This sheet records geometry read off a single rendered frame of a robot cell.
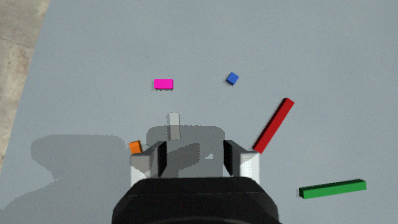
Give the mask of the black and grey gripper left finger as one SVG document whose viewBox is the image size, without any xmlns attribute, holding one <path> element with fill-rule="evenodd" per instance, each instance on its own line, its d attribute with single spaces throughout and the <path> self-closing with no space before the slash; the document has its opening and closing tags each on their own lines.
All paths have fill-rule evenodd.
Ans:
<svg viewBox="0 0 398 224">
<path fill-rule="evenodd" d="M 130 156 L 131 187 L 141 179 L 161 177 L 167 166 L 167 141 L 158 141 Z"/>
</svg>

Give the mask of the green flat bar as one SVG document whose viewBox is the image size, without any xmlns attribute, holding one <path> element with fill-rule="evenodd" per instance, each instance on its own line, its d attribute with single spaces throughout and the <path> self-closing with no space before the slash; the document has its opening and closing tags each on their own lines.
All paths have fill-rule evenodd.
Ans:
<svg viewBox="0 0 398 224">
<path fill-rule="evenodd" d="M 342 194 L 366 190 L 366 181 L 361 179 L 341 181 L 299 188 L 299 195 L 303 199 Z"/>
</svg>

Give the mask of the red rod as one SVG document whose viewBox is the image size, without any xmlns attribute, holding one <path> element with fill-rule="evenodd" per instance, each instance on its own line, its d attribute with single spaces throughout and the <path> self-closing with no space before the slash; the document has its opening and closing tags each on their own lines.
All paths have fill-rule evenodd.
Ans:
<svg viewBox="0 0 398 224">
<path fill-rule="evenodd" d="M 262 154 L 293 105 L 294 102 L 289 98 L 284 98 L 282 100 L 264 130 L 252 146 L 254 150 Z"/>
</svg>

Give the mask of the small magenta block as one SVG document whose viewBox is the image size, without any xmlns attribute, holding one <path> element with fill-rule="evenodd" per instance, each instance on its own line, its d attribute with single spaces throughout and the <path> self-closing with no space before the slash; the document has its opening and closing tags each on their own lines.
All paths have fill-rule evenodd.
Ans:
<svg viewBox="0 0 398 224">
<path fill-rule="evenodd" d="M 173 79 L 154 79 L 155 89 L 173 89 Z"/>
</svg>

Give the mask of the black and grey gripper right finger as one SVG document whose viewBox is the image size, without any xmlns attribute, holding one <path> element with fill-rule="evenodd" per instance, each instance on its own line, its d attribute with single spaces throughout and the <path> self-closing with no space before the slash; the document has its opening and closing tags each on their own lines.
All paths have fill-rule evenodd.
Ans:
<svg viewBox="0 0 398 224">
<path fill-rule="evenodd" d="M 232 140 L 223 140 L 223 162 L 230 176 L 250 177 L 260 185 L 258 152 L 247 151 Z"/>
</svg>

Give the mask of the small blue cube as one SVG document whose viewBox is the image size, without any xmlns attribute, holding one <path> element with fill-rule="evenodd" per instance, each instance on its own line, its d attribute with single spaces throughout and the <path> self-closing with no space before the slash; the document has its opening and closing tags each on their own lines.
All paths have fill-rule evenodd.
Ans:
<svg viewBox="0 0 398 224">
<path fill-rule="evenodd" d="M 236 74 L 231 72 L 225 81 L 227 81 L 231 85 L 234 85 L 236 83 L 236 81 L 238 80 L 238 78 L 239 78 L 239 76 L 237 76 Z"/>
</svg>

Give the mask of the grey rod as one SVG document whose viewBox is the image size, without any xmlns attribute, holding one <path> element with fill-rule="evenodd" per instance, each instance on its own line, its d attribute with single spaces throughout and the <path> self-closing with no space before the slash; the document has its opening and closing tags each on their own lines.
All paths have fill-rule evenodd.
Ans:
<svg viewBox="0 0 398 224">
<path fill-rule="evenodd" d="M 171 130 L 171 140 L 180 139 L 179 112 L 170 113 L 170 130 Z"/>
</svg>

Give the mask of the orange rod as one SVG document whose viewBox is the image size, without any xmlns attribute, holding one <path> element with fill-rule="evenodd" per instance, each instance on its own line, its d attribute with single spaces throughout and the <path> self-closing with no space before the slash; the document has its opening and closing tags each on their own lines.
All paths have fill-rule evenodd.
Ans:
<svg viewBox="0 0 398 224">
<path fill-rule="evenodd" d="M 142 146 L 140 140 L 129 143 L 131 153 L 142 153 Z"/>
</svg>

